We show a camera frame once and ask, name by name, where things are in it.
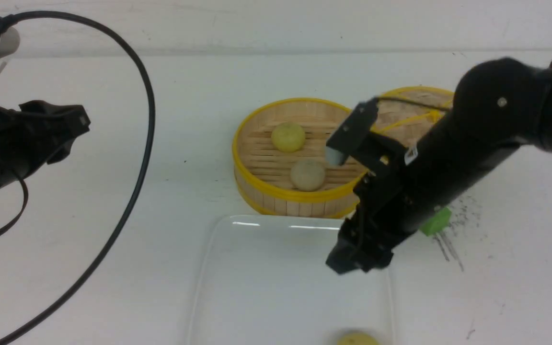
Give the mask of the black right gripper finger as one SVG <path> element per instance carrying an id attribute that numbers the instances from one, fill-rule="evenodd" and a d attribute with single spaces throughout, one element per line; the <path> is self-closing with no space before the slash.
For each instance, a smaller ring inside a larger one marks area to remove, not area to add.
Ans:
<path id="1" fill-rule="evenodd" d="M 388 238 L 364 237 L 360 244 L 360 269 L 364 273 L 387 268 L 393 258 L 393 243 Z"/>
<path id="2" fill-rule="evenodd" d="M 366 240 L 364 227 L 354 218 L 346 218 L 342 223 L 337 240 L 326 258 L 326 266 L 338 275 L 355 270 L 370 271 L 370 265 L 363 246 Z"/>

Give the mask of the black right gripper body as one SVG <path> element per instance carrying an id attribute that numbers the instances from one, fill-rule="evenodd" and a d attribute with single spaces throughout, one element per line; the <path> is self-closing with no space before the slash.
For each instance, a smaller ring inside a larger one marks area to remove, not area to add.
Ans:
<path id="1" fill-rule="evenodd" d="M 396 247 L 520 146 L 511 135 L 500 138 L 474 121 L 444 117 L 407 148 L 403 170 L 362 177 L 352 219 L 362 223 L 366 237 L 388 238 Z"/>

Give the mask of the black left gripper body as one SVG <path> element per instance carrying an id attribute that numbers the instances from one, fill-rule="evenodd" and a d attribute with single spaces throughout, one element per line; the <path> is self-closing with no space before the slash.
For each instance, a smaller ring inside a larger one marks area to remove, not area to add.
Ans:
<path id="1" fill-rule="evenodd" d="M 20 113 L 20 110 L 0 107 L 0 188 L 17 180 L 9 168 L 21 178 L 27 178 L 58 149 L 57 138 L 29 133 Z"/>

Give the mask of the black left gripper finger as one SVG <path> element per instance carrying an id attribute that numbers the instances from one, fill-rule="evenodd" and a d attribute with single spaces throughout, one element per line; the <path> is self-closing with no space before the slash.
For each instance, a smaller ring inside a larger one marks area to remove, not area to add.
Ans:
<path id="1" fill-rule="evenodd" d="M 91 121 L 82 105 L 54 105 L 33 100 L 20 105 L 20 118 L 32 135 L 53 136 L 63 142 L 90 131 Z"/>
<path id="2" fill-rule="evenodd" d="M 73 145 L 73 139 L 64 142 L 55 152 L 49 157 L 46 161 L 46 164 L 51 165 L 59 163 L 60 161 L 66 159 L 70 153 Z"/>

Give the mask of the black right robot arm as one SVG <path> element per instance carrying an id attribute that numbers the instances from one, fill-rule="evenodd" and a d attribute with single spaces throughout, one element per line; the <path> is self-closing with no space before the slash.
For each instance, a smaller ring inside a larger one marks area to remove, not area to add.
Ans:
<path id="1" fill-rule="evenodd" d="M 393 249 L 521 146 L 552 153 L 552 63 L 504 57 L 470 69 L 444 116 L 411 147 L 371 131 L 379 103 L 359 103 L 326 141 L 328 160 L 367 169 L 355 213 L 326 264 L 339 275 L 386 268 Z"/>

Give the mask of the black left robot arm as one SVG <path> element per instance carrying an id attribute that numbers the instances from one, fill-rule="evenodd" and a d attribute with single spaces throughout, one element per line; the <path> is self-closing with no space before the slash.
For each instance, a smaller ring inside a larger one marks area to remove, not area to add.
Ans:
<path id="1" fill-rule="evenodd" d="M 90 123 L 82 105 L 34 100 L 17 111 L 0 106 L 0 189 L 68 157 Z"/>

